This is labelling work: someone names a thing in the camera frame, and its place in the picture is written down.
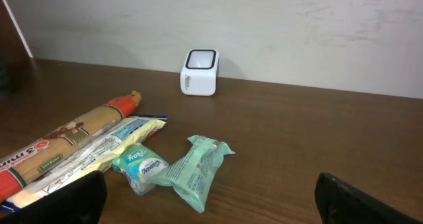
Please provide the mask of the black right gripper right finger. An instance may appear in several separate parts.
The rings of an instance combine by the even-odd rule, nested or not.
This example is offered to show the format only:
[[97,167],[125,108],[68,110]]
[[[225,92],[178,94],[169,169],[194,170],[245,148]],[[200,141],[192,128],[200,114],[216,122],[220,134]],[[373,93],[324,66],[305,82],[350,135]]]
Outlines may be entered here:
[[317,179],[315,203],[323,224],[422,224],[327,172]]

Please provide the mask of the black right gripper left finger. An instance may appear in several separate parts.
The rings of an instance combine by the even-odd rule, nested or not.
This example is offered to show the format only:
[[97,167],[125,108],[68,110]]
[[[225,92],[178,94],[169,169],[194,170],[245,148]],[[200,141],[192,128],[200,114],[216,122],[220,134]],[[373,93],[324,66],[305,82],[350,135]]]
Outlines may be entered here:
[[1,218],[1,224],[97,224],[107,199],[101,171],[93,171]]

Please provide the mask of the yellow noodle packet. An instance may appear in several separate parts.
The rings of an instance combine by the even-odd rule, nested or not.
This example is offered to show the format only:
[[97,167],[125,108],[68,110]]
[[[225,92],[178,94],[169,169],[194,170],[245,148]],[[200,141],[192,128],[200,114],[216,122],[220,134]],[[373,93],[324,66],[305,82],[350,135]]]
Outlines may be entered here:
[[93,171],[105,172],[112,160],[143,143],[167,123],[166,115],[134,115],[92,140],[56,168],[1,202],[1,211],[16,212]]

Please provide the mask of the teal Kleenex tissue pack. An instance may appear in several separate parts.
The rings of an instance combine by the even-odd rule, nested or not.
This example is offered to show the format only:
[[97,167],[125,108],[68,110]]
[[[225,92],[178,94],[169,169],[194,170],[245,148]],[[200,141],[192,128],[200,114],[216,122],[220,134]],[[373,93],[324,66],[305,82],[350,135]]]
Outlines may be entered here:
[[140,143],[112,160],[113,170],[124,174],[134,192],[140,196],[155,187],[149,179],[168,165],[158,154]]

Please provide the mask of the orange spaghetti packet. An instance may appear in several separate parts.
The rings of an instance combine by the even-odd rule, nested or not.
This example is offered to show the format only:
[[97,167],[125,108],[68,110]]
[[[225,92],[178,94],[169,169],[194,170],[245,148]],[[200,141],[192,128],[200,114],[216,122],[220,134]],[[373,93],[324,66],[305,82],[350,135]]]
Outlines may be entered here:
[[1,159],[1,201],[53,169],[137,110],[141,94],[114,98]]

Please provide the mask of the mint green wipes pack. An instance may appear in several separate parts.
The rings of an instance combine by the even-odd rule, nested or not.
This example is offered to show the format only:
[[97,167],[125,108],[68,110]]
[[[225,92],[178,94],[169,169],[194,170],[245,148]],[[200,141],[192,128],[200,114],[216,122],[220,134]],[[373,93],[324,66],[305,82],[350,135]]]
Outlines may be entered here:
[[171,186],[194,210],[202,213],[213,179],[226,155],[228,144],[203,135],[188,138],[192,146],[185,156],[149,179],[152,184]]

